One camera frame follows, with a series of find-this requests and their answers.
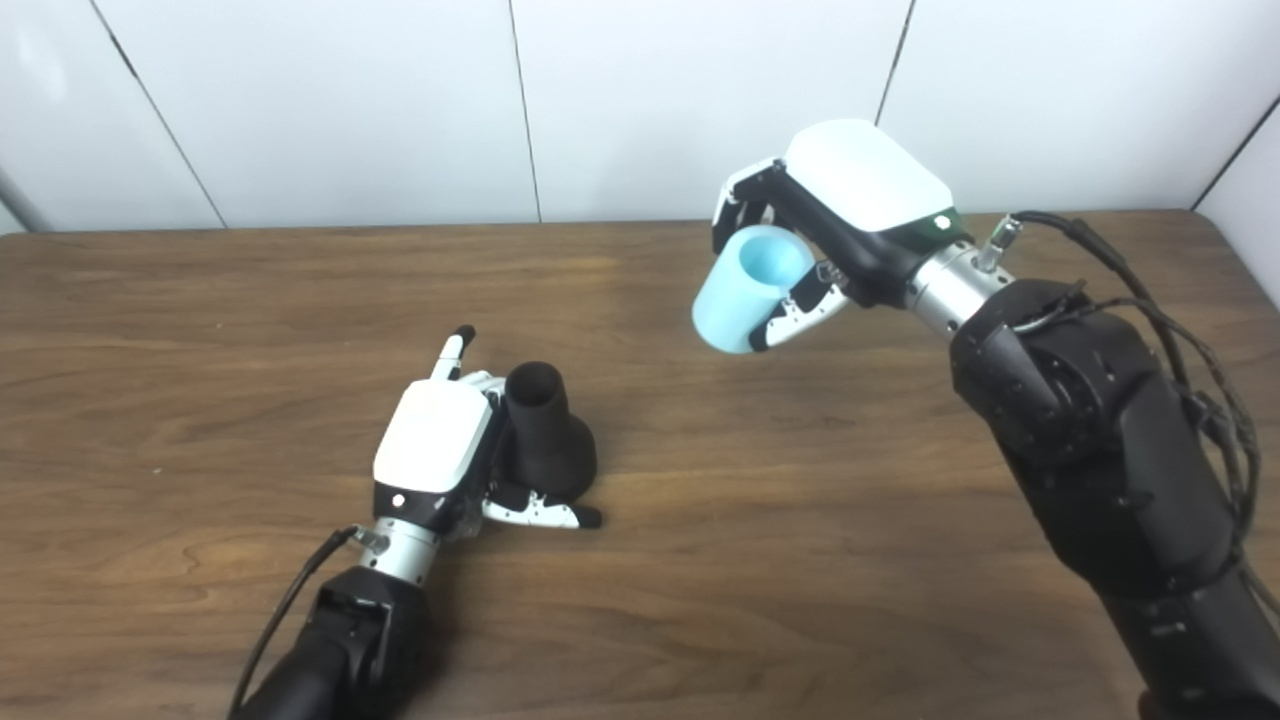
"white wall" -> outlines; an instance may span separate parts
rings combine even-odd
[[[705,219],[877,113],[961,210],[1189,208],[1280,92],[1275,0],[916,0],[891,82],[909,0],[99,6],[0,3],[36,229]]]
[[[1190,208],[1280,92],[1275,0],[916,0],[881,127],[966,211]]]
[[[534,222],[507,0],[99,0],[230,227]]]
[[[0,236],[9,234],[12,232],[26,232],[27,228],[22,227],[18,218],[13,217],[9,208],[4,202],[0,202]]]
[[[1272,110],[1197,208],[1280,306],[1280,110]]]
[[[908,0],[515,0],[545,220],[709,218],[796,131],[874,118]]]
[[[0,186],[32,229],[221,227],[87,1],[0,3]]]

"robotic hand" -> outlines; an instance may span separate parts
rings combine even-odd
[[[442,541],[474,536],[484,518],[600,527],[599,511],[570,503],[595,477],[595,445],[568,414],[559,373],[526,363],[509,378],[462,375],[474,337],[470,325],[458,328],[431,375],[404,391],[374,459],[375,527],[335,532],[307,561],[250,655],[228,717],[388,715],[434,660],[422,588]],[[242,703],[302,583],[348,539],[364,546],[360,561],[320,587],[293,647]]]
[[[955,391],[989,425],[1055,553],[1101,598],[1147,683],[1139,714],[1280,717],[1280,641],[1260,598],[1276,603],[1242,547],[1258,480],[1252,421],[1207,346],[1158,309],[1105,240],[1080,220],[1028,211],[978,246],[947,187],[864,120],[808,128],[783,158],[733,174],[713,250],[765,222],[827,259],[751,333],[754,350],[849,300],[911,311],[947,343]],[[1135,297],[1093,302],[1083,283],[1015,279],[1000,259],[1024,222],[1062,231]],[[1116,305],[1152,320],[1172,379],[1105,311]],[[1172,333],[1201,351],[1226,407],[1189,387]],[[1202,432],[1222,448],[1229,492]]]

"black cup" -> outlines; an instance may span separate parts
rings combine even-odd
[[[515,436],[507,479],[566,502],[581,497],[595,480],[595,438],[570,414],[559,370],[536,361],[512,370],[507,409]]]

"cup opening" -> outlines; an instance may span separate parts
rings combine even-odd
[[[790,288],[809,272],[809,259],[786,238],[758,236],[742,243],[739,263],[753,281]]]
[[[525,363],[507,377],[507,396],[525,407],[547,405],[559,388],[559,370],[548,363]]]

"black fingertip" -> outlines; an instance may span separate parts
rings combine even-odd
[[[760,323],[754,331],[748,333],[746,343],[751,346],[755,352],[764,352],[769,348],[769,341],[764,340],[768,332],[769,322],[765,320]]]
[[[604,515],[600,515],[600,511],[594,507],[575,505],[570,510],[577,518],[577,527],[584,530],[595,530],[604,524]]]
[[[471,345],[471,341],[476,338],[475,325],[462,325],[461,328],[453,331],[453,334],[462,338],[462,347]]]

